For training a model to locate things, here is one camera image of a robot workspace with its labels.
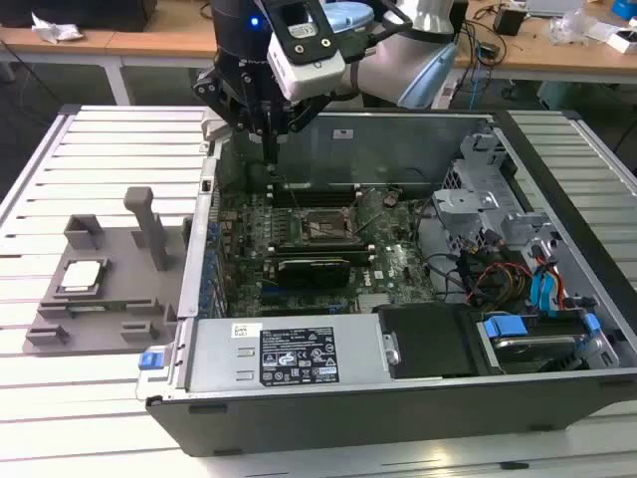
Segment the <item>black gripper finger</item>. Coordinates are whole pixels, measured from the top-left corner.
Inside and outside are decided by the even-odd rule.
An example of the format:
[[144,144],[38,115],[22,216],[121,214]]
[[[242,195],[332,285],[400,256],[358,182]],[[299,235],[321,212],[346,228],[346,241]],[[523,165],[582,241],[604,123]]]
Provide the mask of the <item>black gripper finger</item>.
[[193,91],[233,132],[246,132],[252,142],[259,142],[264,162],[270,163],[270,105],[260,95],[254,73],[224,75],[210,68],[198,77]]
[[329,95],[320,95],[293,104],[276,100],[269,111],[269,164],[276,164],[279,140],[290,132],[299,132],[307,126],[329,103]]

